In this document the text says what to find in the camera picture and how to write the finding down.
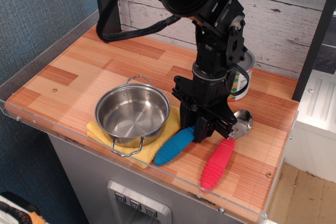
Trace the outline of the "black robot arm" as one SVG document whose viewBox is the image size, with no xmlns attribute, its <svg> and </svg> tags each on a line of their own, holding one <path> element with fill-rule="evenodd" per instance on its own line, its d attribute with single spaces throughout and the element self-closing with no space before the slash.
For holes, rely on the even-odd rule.
<svg viewBox="0 0 336 224">
<path fill-rule="evenodd" d="M 239 63 L 245 59 L 244 9 L 238 0 L 160 0 L 174 16 L 195 25 L 196 60 L 192 79 L 174 78 L 181 127 L 194 127 L 199 143 L 217 131 L 228 137 L 237 120 L 228 106 Z"/>
</svg>

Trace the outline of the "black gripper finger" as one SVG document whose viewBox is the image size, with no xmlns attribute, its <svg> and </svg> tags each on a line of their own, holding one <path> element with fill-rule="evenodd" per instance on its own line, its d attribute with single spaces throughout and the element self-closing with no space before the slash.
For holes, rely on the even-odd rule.
<svg viewBox="0 0 336 224">
<path fill-rule="evenodd" d="M 208 119 L 199 116 L 194 128 L 194 142 L 201 143 L 205 138 L 212 136 L 214 132 L 213 123 Z"/>
<path fill-rule="evenodd" d="M 195 125 L 197 121 L 198 106 L 195 103 L 182 101 L 180 105 L 181 129 Z"/>
</svg>

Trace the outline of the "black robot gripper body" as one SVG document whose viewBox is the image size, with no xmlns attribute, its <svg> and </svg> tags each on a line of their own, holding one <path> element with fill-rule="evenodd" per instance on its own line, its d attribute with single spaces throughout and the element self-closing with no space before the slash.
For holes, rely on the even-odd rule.
<svg viewBox="0 0 336 224">
<path fill-rule="evenodd" d="M 224 138 L 229 138 L 236 117 L 228 105 L 229 93 L 225 81 L 209 81 L 197 76 L 193 79 L 182 76 L 174 77 L 175 88 L 172 94 L 182 101 L 198 106 L 197 117 L 202 116 L 213 123 L 214 131 Z"/>
</svg>

